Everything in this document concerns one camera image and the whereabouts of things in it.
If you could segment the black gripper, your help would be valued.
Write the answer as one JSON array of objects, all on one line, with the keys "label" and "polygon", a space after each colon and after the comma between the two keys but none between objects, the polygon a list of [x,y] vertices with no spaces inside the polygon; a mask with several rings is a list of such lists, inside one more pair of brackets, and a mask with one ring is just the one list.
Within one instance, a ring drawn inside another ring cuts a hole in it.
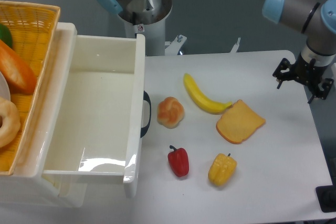
[{"label": "black gripper", "polygon": [[319,67],[315,60],[306,62],[301,56],[292,65],[287,58],[282,58],[272,76],[278,82],[277,89],[280,89],[284,81],[294,80],[300,84],[306,85],[311,92],[308,103],[314,99],[325,100],[334,84],[334,79],[322,76],[327,66]]}]

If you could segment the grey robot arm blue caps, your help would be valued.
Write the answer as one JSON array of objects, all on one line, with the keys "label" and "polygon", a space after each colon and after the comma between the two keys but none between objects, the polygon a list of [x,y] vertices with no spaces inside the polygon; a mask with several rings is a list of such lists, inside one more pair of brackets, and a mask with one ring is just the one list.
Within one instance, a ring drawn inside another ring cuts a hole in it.
[{"label": "grey robot arm blue caps", "polygon": [[306,35],[295,63],[283,58],[273,72],[279,84],[295,81],[311,92],[309,102],[326,99],[334,80],[323,74],[335,58],[335,0],[265,0],[262,14]]}]

